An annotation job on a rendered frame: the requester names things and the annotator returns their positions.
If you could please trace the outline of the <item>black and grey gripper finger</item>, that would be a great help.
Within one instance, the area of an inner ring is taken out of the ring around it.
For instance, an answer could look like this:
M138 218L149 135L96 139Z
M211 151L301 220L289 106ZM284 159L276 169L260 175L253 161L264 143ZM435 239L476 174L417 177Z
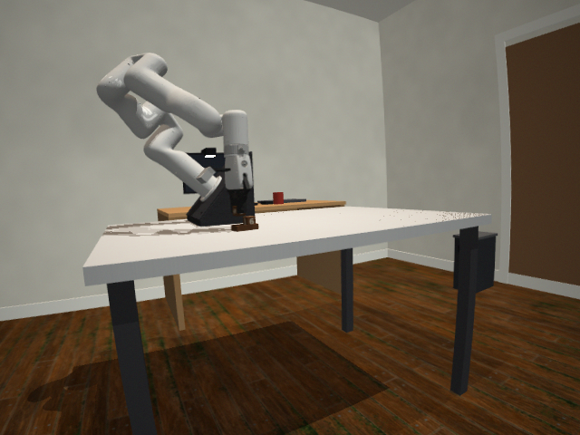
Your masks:
M237 194L236 194L235 191L237 191L237 190L236 189L227 189L227 192L229 193L229 196L230 196L231 213L233 213L233 206L236 206L237 205L237 203L236 203Z
M243 186L244 188L237 189L237 213L247 213L247 194L250 191L250 187L247 181L246 173L243 173ZM241 191L242 190L242 191ZM241 193L240 193L241 191Z

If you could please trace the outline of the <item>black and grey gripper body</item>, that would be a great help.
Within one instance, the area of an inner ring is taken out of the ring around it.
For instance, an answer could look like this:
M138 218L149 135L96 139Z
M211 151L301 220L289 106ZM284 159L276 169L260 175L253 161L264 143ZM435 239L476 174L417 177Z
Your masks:
M243 173L246 173L249 187L253 187L253 177L251 162L248 154L227 154L224 155L225 169L230 171L225 172L225 184L227 189L243 188ZM242 162L245 165L242 165ZM241 187L240 187L241 186Z

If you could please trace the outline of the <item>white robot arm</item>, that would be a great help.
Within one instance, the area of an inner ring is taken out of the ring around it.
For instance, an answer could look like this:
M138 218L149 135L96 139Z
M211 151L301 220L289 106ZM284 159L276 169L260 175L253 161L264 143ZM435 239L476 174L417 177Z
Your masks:
M201 196L200 200L205 201L222 180L220 176L213 176L215 172L230 169L203 168L185 152L173 150L182 139L183 131L172 114L197 128L205 137L223 136L224 155L249 155L247 114L233 110L219 115L216 109L198 97L160 78L167 70L166 62L155 53L133 55L101 79L97 94L138 138L148 138L160 126L145 143L145 155L195 190ZM143 107L128 94L129 91L146 100Z

